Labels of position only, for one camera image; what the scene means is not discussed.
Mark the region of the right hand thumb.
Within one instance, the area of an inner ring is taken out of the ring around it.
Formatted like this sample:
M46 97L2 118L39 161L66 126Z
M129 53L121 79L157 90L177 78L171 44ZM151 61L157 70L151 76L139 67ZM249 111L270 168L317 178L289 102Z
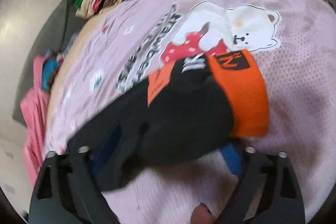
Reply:
M190 224L213 224L216 218L209 208L201 202L192 212Z

